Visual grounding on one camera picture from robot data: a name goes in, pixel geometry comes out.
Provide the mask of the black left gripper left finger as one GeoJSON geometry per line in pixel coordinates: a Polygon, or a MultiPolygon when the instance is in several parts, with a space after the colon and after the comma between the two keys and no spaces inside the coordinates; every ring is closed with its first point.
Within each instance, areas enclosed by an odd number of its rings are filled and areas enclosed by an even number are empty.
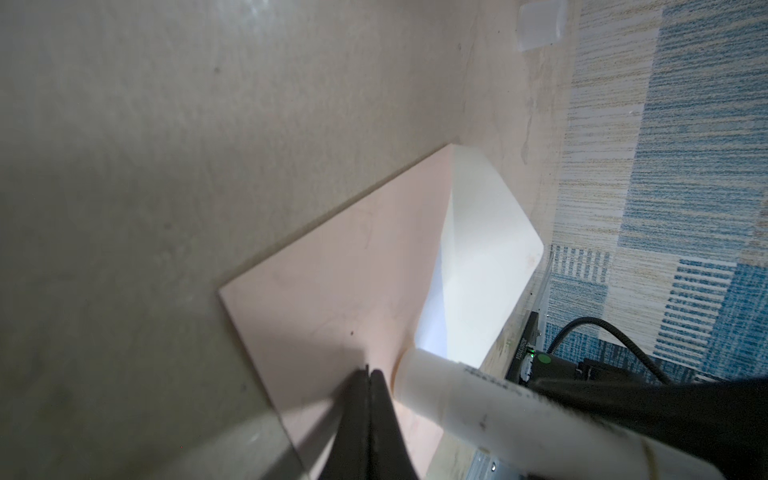
{"type": "Polygon", "coordinates": [[[369,441],[369,372],[355,371],[342,396],[342,415],[320,479],[366,479],[369,441]]]}

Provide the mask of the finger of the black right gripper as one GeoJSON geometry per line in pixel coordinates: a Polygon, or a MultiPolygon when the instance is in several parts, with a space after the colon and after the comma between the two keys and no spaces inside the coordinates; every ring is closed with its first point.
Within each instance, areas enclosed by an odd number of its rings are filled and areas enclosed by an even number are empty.
{"type": "Polygon", "coordinates": [[[767,477],[767,379],[674,385],[539,379],[534,392],[714,464],[767,477]]]}

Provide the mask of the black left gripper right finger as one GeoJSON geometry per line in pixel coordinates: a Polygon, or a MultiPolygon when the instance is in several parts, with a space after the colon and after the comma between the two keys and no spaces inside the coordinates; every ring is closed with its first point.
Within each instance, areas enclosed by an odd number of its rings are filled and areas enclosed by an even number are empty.
{"type": "Polygon", "coordinates": [[[369,479],[417,479],[381,370],[370,374],[369,479]]]}

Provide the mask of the white glue stick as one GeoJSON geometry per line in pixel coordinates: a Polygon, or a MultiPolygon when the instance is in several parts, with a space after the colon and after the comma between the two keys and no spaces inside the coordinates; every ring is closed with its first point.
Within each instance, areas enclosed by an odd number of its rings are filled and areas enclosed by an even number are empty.
{"type": "Polygon", "coordinates": [[[723,476],[681,450],[425,350],[402,355],[393,393],[445,432],[543,479],[723,476]]]}

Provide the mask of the pink envelope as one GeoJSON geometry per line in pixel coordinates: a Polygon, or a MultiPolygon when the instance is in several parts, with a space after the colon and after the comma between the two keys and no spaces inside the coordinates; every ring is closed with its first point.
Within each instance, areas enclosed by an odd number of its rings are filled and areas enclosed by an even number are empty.
{"type": "Polygon", "coordinates": [[[348,377],[391,376],[438,251],[446,358],[479,367],[544,255],[483,153],[448,145],[220,289],[309,478],[331,449],[348,377]]]}

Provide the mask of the white glue stick cap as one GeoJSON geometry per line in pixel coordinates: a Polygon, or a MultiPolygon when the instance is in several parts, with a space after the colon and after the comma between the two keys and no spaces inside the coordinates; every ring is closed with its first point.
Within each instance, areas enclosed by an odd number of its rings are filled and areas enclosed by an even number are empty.
{"type": "Polygon", "coordinates": [[[520,6],[517,18],[517,41],[520,51],[558,43],[567,23],[568,2],[546,0],[520,6]]]}

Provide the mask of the blue floral letter paper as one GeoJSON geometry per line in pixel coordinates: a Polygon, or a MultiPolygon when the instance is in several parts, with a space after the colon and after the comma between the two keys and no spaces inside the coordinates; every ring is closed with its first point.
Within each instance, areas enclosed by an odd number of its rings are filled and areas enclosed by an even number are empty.
{"type": "Polygon", "coordinates": [[[448,356],[447,323],[442,278],[442,251],[438,251],[429,291],[423,305],[414,344],[441,358],[448,356]]]}

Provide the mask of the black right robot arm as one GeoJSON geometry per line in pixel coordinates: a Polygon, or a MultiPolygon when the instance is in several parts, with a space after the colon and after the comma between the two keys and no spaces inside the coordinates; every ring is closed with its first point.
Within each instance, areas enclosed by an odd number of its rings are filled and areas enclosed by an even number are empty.
{"type": "Polygon", "coordinates": [[[767,476],[767,381],[676,383],[625,334],[620,341],[650,373],[538,350],[531,312],[506,380],[713,463],[728,479],[767,476]]]}

